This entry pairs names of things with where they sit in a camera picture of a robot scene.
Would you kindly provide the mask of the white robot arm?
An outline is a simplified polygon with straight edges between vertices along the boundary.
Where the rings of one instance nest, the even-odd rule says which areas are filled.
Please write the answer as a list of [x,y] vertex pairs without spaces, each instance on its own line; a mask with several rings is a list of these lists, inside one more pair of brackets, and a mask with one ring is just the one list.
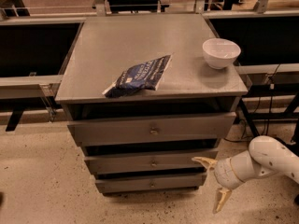
[[214,176],[216,190],[214,213],[219,213],[234,189],[251,179],[262,179],[281,173],[299,183],[299,157],[276,138],[260,135],[249,142],[246,151],[221,160],[193,157]]

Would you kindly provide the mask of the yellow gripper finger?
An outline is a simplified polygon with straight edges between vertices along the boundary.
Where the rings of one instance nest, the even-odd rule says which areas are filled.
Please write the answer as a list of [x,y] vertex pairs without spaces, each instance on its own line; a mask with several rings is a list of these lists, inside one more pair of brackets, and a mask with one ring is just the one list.
[[200,163],[208,171],[212,171],[216,167],[216,165],[218,163],[217,160],[214,160],[214,159],[211,159],[211,158],[207,158],[207,157],[193,157],[192,161]]
[[219,213],[223,206],[226,204],[230,196],[232,195],[232,191],[227,188],[217,188],[215,194],[215,202],[213,206],[213,213]]

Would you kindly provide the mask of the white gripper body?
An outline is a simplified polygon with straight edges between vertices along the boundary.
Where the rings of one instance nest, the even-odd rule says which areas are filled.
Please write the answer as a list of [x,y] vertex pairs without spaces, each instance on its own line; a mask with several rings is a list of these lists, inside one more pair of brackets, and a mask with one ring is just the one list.
[[220,185],[227,189],[236,189],[244,181],[241,179],[241,171],[245,168],[245,162],[238,157],[219,160],[214,169],[214,175]]

